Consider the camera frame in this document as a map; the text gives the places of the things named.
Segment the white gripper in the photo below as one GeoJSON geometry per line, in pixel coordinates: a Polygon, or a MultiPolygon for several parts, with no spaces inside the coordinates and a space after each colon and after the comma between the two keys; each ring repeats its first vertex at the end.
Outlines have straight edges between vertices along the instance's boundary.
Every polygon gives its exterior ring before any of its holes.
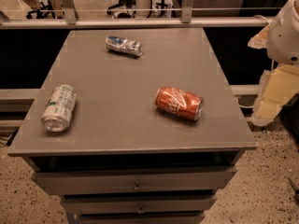
{"type": "Polygon", "coordinates": [[[299,0],[288,0],[270,25],[252,37],[248,46],[266,49],[279,64],[260,78],[251,122],[263,127],[273,122],[282,107],[299,92],[299,0]]]}

